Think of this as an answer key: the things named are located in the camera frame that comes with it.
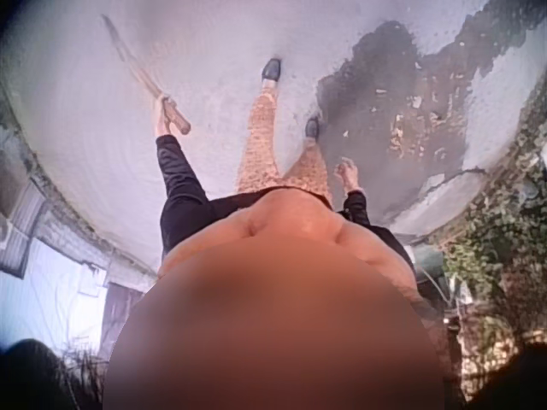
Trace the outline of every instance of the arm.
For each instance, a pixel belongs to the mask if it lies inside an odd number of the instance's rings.
[[[171,121],[165,112],[166,102],[168,100],[168,96],[161,94],[154,104],[154,131],[156,138],[171,134],[171,131],[169,130]]]
[[[351,222],[360,226],[370,226],[367,214],[367,199],[364,189],[359,186],[359,170],[356,164],[349,158],[342,158],[342,162],[336,166],[334,174],[342,182],[347,196],[344,202],[344,211],[350,216]]]

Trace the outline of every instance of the pavement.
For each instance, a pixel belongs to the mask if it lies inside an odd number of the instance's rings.
[[[422,203],[417,226],[421,200],[480,189],[547,67],[545,6],[531,0],[29,2],[0,49],[27,142],[97,233],[152,268],[165,201],[152,101],[101,14],[192,123],[181,143],[211,199],[234,191],[260,73],[279,56],[280,170],[321,114],[329,169],[354,159],[372,220],[410,236],[458,212]]]

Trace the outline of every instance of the bare belly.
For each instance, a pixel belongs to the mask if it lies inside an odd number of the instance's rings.
[[[301,190],[275,190],[252,207],[239,211],[250,235],[275,233],[335,242],[344,218]]]

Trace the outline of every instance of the stain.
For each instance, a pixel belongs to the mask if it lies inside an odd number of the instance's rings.
[[[497,57],[521,47],[546,10],[537,0],[491,0],[466,19],[452,43],[425,56],[403,24],[388,21],[319,82],[327,166],[333,169],[340,156],[356,161],[375,222],[388,224],[433,175],[449,179],[462,171],[465,102],[475,74],[486,76]],[[342,137],[346,132],[349,138]],[[332,177],[329,185],[341,206],[341,187]]]

